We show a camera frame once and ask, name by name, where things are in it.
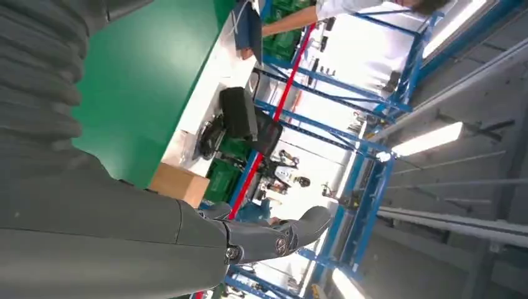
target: cardboard box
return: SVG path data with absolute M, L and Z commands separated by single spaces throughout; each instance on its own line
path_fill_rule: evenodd
M 184 168 L 161 163 L 150 189 L 198 208 L 204 198 L 209 180 Z

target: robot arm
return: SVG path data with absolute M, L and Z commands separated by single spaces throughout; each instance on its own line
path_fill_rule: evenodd
M 0 2 L 0 298 L 166 299 L 217 285 L 230 263 L 311 240 L 301 222 L 205 219 L 114 180 L 72 145 L 89 37 L 149 2 Z M 328 212 L 318 215 L 325 227 Z

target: green plastic crate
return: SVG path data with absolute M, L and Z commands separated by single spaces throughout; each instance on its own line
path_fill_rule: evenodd
M 251 147 L 244 140 L 235 140 L 225 137 L 220 144 L 219 151 L 231 157 L 246 161 Z
M 219 159 L 214 159 L 207 178 L 209 185 L 204 198 L 212 202 L 227 202 L 237 185 L 241 171 L 235 166 Z

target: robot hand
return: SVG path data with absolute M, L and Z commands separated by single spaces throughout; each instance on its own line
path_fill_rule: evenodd
M 214 208 L 214 211 L 225 211 L 225 208 Z M 228 221 L 224 217 L 215 220 L 223 222 L 227 231 L 227 262 L 238 264 L 292 254 L 299 248 L 315 242 L 328 227 L 330 218 L 330 213 L 325 207 L 313 207 L 304 213 L 300 220 L 280 221 L 273 227 Z

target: person's arm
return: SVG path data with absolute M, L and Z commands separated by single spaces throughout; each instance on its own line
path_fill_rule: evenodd
M 280 19 L 269 25 L 262 27 L 262 36 L 272 36 L 274 34 L 288 32 L 302 27 L 306 27 L 318 21 L 316 6 L 310 6 L 298 12 L 294 12 L 284 19 Z

